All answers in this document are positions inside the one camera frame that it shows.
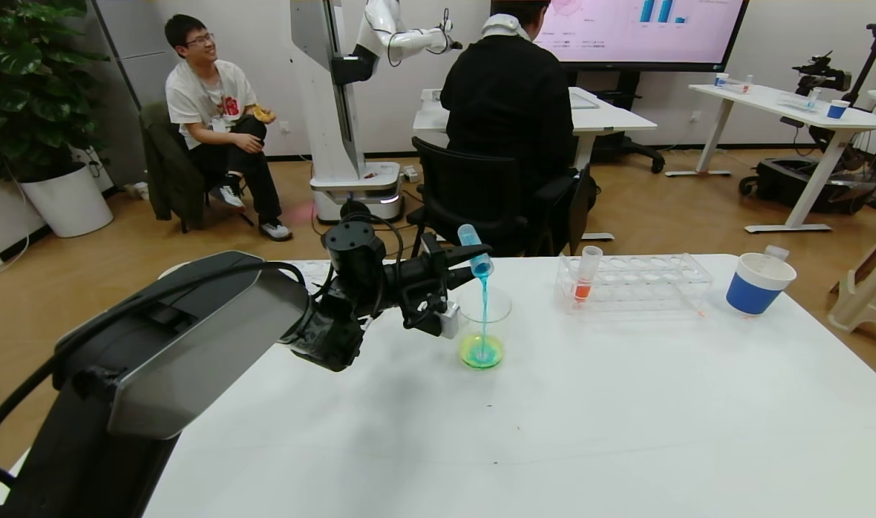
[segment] small cup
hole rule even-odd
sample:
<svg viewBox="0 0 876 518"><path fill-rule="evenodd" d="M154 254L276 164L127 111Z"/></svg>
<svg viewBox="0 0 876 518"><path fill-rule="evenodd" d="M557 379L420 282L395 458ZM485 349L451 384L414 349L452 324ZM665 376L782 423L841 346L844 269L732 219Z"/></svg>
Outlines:
<svg viewBox="0 0 876 518"><path fill-rule="evenodd" d="M828 108L829 119L840 119L844 116L846 109L850 107L848 101L832 101L831 108Z"/></svg>
<svg viewBox="0 0 876 518"><path fill-rule="evenodd" d="M746 314L763 314L780 293L796 280L796 270L776 257L746 253L738 260L726 301Z"/></svg>
<svg viewBox="0 0 876 518"><path fill-rule="evenodd" d="M488 288L488 305L483 319L483 291L480 282L459 288L455 297L460 304L460 359L472 368L484 370L501 362L507 340L507 319L511 315L511 298L500 289Z"/></svg>

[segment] paper cup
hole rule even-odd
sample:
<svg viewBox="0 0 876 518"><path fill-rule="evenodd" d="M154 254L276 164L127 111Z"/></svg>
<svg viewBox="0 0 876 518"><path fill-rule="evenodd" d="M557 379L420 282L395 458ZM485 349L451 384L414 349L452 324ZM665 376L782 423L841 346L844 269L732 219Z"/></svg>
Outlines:
<svg viewBox="0 0 876 518"><path fill-rule="evenodd" d="M840 119L844 116L846 109L850 107L848 101L832 101L831 108L828 108L829 119Z"/></svg>
<svg viewBox="0 0 876 518"><path fill-rule="evenodd" d="M796 270L780 259L763 253L746 253L739 257L726 301L740 312L763 314L794 280Z"/></svg>

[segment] white t-shirt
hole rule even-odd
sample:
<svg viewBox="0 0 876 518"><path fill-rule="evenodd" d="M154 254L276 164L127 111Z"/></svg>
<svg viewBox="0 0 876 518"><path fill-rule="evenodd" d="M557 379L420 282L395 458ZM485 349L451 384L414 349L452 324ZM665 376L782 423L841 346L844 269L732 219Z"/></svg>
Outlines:
<svg viewBox="0 0 876 518"><path fill-rule="evenodd" d="M185 62L176 65L166 79L168 118L179 125L189 150L201 143L194 140L185 124L201 122L207 129L213 129L212 121L217 119L226 127L233 127L243 118L246 107L258 102L243 69L220 59L214 65L220 72L216 85L205 84Z"/></svg>

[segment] chair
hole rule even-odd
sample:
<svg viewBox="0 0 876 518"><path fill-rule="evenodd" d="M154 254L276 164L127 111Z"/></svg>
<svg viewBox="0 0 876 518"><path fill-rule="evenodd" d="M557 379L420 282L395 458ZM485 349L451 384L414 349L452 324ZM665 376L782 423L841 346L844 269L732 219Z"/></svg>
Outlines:
<svg viewBox="0 0 876 518"><path fill-rule="evenodd" d="M853 332L863 322L876 322L876 246L831 292L839 296L828 314L834 327Z"/></svg>
<svg viewBox="0 0 876 518"><path fill-rule="evenodd" d="M444 150L413 137L422 164L424 186L418 186L425 202L407 220L418 226L412 257L418 255L426 227L460 245L457 229L470 223L480 239L492 245L493 255L552 255L553 245L546 221L531 226L521 216L518 162L514 158L480 157ZM572 180L544 187L537 196L550 207L569 189Z"/></svg>
<svg viewBox="0 0 876 518"><path fill-rule="evenodd" d="M204 207L210 206L207 193L217 184L205 181L204 174L188 157L179 126L168 118L165 102L154 102L141 109L140 130L147 160L150 204L155 216L168 221L175 213L181 220L182 233L188 233L189 225L203 227ZM239 216L249 226L256 225L246 215Z"/></svg>

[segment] man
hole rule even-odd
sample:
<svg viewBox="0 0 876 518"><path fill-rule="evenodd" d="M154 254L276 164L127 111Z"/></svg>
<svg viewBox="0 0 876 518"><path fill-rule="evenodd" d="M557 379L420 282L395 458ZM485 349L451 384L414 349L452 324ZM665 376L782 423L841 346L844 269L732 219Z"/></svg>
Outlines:
<svg viewBox="0 0 876 518"><path fill-rule="evenodd" d="M454 63L441 91L451 112L450 150L516 158L523 211L539 219L533 194L569 171L573 161L569 82L556 56L533 43L549 0L496 0L483 38ZM569 203L563 196L550 223L556 251L569 240Z"/></svg>
<svg viewBox="0 0 876 518"><path fill-rule="evenodd" d="M259 232L282 242L291 232L281 224L281 204L274 189L268 161L262 152L265 124L276 116L254 116L256 93L243 70L217 59L214 35L200 20L176 14L165 27L166 40L184 63L166 79L168 115L188 145L194 164L212 191L237 211L244 211L240 181L253 193L259 215Z"/></svg>

